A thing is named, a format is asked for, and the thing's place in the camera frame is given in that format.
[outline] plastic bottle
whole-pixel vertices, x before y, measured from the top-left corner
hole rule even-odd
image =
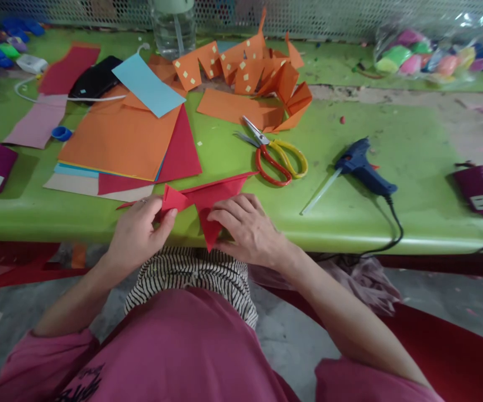
[[[149,0],[159,53],[175,60],[196,48],[194,0]]]

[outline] person's left hand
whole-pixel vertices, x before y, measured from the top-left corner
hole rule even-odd
[[[161,211],[163,199],[151,195],[136,202],[120,217],[109,250],[102,257],[103,262],[124,279],[165,244],[171,230],[177,209],[171,209],[163,217],[161,226],[154,230],[152,221]]]

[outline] yellow scissors handle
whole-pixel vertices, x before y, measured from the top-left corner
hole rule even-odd
[[[307,172],[308,172],[308,161],[307,158],[303,155],[301,151],[299,151],[297,148],[295,148],[292,144],[281,141],[281,140],[273,140],[269,143],[269,146],[273,148],[280,156],[280,159],[286,166],[286,168],[291,172],[291,175],[295,179],[300,179],[303,177]],[[284,152],[283,148],[286,148],[293,152],[297,159],[301,162],[301,171],[296,172],[293,166],[291,165],[290,160],[288,159],[288,156],[286,152]]]

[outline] red scissors handle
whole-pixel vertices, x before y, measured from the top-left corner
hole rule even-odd
[[[264,154],[264,158],[266,161],[268,161],[276,170],[281,172],[286,177],[286,181],[275,180],[270,175],[265,173],[261,162],[262,154]],[[290,184],[291,182],[291,173],[285,167],[280,165],[276,160],[274,160],[271,155],[269,155],[269,152],[267,151],[267,147],[265,145],[261,145],[260,148],[256,150],[256,167],[258,168],[258,171],[260,172],[262,177],[273,185],[283,187]]]

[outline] white cord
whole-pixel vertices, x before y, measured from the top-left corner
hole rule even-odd
[[[137,48],[137,54],[139,54],[139,52],[141,51],[141,49],[145,49],[145,50],[148,50],[150,49],[150,44],[148,43],[143,43],[141,46],[139,46]],[[27,78],[23,81],[20,81],[19,83],[17,83],[15,86],[14,86],[14,92],[16,92],[16,94],[20,97],[20,98],[23,98],[27,101],[30,101],[30,102],[33,102],[33,103],[46,103],[46,104],[49,104],[48,102],[40,102],[36,99],[32,99],[32,98],[29,98],[25,95],[22,95],[20,93],[20,91],[18,90],[19,87],[21,87],[22,85],[25,85],[27,84],[28,82],[31,82],[33,81],[34,79],[36,79],[36,76],[32,76],[30,78]],[[66,98],[67,101],[77,101],[77,102],[107,102],[107,101],[116,101],[117,99],[124,99],[127,95],[120,95],[120,96],[116,96],[116,97],[110,97],[110,98]]]

